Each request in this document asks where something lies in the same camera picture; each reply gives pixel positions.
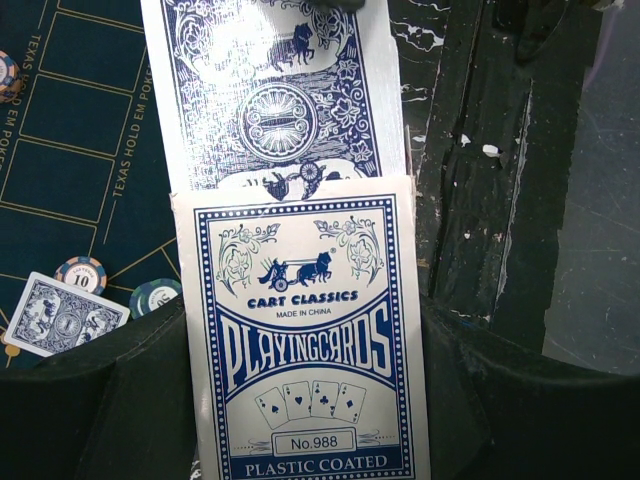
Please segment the deck of playing cards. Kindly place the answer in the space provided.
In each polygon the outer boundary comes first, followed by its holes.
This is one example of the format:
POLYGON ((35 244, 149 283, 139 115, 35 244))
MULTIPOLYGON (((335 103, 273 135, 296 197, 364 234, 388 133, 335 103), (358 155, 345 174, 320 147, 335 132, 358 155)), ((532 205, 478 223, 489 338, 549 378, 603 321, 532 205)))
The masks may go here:
POLYGON ((141 5, 173 192, 255 186, 277 200, 406 171, 389 8, 307 1, 141 5))

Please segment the blue playing card box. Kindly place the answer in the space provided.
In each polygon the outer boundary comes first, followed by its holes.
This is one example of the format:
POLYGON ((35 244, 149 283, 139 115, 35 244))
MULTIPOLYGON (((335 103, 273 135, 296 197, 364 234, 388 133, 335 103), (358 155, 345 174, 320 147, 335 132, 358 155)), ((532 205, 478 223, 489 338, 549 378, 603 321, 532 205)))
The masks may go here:
POLYGON ((427 479, 407 175, 176 193, 206 479, 427 479))

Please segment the blue white poker chip stack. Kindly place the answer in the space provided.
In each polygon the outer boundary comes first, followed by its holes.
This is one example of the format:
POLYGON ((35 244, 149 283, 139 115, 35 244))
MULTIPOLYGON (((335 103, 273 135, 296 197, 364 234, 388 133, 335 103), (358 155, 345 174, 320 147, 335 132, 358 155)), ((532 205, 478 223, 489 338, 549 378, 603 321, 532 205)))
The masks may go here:
POLYGON ((101 262, 89 256, 76 256, 60 265, 54 278, 94 295, 107 286, 107 274, 101 262))

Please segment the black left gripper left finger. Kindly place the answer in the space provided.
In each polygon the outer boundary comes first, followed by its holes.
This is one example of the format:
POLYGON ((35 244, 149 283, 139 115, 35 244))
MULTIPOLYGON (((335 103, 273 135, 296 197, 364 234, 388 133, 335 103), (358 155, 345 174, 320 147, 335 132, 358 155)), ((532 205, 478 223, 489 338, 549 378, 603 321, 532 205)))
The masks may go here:
POLYGON ((182 297, 1 373, 4 479, 187 479, 195 451, 182 297))

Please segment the blue white chips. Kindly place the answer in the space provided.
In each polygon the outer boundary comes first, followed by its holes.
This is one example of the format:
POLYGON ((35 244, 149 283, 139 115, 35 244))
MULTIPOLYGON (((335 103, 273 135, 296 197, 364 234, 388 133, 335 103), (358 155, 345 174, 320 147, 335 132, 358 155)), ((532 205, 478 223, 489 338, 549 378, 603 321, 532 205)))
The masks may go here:
POLYGON ((0 102, 8 103, 22 89, 22 77, 18 64, 4 51, 0 51, 0 102))

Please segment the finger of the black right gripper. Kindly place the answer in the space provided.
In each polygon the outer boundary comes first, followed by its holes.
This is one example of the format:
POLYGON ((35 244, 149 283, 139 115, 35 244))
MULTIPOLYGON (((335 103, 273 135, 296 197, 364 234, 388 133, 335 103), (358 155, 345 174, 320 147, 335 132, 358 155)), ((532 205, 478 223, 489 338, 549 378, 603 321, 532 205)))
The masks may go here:
POLYGON ((308 0, 308 3, 323 12, 338 9, 346 13, 355 13, 365 6, 365 0, 308 0))

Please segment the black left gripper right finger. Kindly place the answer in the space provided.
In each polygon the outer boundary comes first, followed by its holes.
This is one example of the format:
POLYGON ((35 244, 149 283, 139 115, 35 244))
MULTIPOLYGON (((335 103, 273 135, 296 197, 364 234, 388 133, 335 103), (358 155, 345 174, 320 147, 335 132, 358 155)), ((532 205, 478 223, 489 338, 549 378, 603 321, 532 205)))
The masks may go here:
POLYGON ((435 479, 636 479, 639 379, 560 362, 421 297, 435 479))

